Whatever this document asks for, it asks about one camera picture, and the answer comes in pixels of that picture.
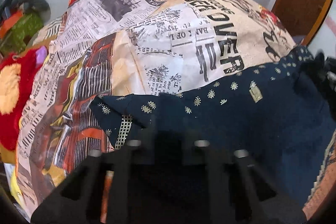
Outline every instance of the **navy blue garment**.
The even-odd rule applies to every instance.
[[[336,129],[328,103],[300,72],[301,64],[311,59],[299,46],[277,63],[251,67],[199,89],[178,95],[100,96],[90,107],[113,145],[120,143],[122,119],[132,117],[127,138],[137,138],[154,114],[158,131],[193,131],[218,148],[246,149],[304,205]]]

